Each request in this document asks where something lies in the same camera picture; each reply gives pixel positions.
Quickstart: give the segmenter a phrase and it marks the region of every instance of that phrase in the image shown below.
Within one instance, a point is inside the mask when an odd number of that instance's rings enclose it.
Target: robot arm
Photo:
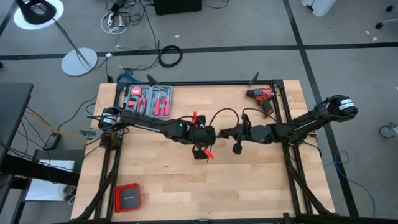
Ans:
[[[301,115],[287,123],[274,123],[251,126],[246,114],[242,114],[242,124],[237,127],[222,129],[218,137],[233,137],[237,142],[233,152],[240,154],[241,141],[251,141],[260,144],[287,142],[297,144],[303,142],[309,133],[318,130],[332,122],[343,122],[353,119],[358,113],[350,97],[336,95],[327,98],[324,102],[315,105],[312,111]]]
[[[195,123],[182,119],[164,121],[112,107],[104,109],[98,127],[103,130],[101,145],[104,147],[119,147],[119,133],[117,131],[132,126],[161,133],[166,138],[181,144],[193,144],[198,149],[194,150],[194,148],[192,151],[194,158],[207,159],[207,155],[202,149],[214,145],[216,133],[212,126],[206,126],[205,123],[206,118],[204,116],[198,116]]]

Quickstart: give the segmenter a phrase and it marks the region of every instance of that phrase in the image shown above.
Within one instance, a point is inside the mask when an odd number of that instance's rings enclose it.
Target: plier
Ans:
[[[141,106],[144,106],[142,114],[145,114],[147,108],[147,99],[145,98],[145,91],[142,92],[142,97],[138,99],[136,112],[141,113]]]

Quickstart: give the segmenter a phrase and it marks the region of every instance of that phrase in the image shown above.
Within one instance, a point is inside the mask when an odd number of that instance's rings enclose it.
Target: cordless drill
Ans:
[[[259,88],[246,91],[246,96],[255,98],[263,112],[268,116],[274,112],[274,109],[269,103],[274,95],[275,93],[271,88]]]

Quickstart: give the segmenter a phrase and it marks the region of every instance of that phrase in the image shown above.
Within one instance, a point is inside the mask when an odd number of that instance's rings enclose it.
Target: screwdriver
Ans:
[[[157,99],[155,103],[155,116],[159,115],[159,109],[160,109],[160,90],[158,89],[158,94],[157,94]]]
[[[164,115],[168,116],[169,115],[169,96],[170,96],[170,89],[167,90],[167,99],[166,99],[166,107],[165,107],[165,111],[164,111]]]

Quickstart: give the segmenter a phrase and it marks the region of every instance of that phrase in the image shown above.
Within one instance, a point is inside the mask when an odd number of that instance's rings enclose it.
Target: yellow cable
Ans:
[[[39,121],[41,121],[44,125],[46,125],[48,128],[50,128],[54,133],[60,134],[60,135],[65,136],[65,137],[67,137],[67,138],[73,138],[73,139],[80,140],[80,141],[82,141],[82,142],[87,142],[86,139],[79,138],[79,137],[76,137],[76,136],[73,136],[73,135],[70,135],[70,134],[65,134],[65,133],[62,133],[62,132],[60,132],[60,131],[57,131],[55,128],[51,127],[51,125],[47,124],[47,122],[45,122],[41,117],[37,116],[36,114],[33,114],[33,113],[30,112],[30,111],[25,111],[25,112],[28,113],[28,114],[30,114],[30,115],[32,115],[33,117],[37,118],[37,119],[38,119]]]

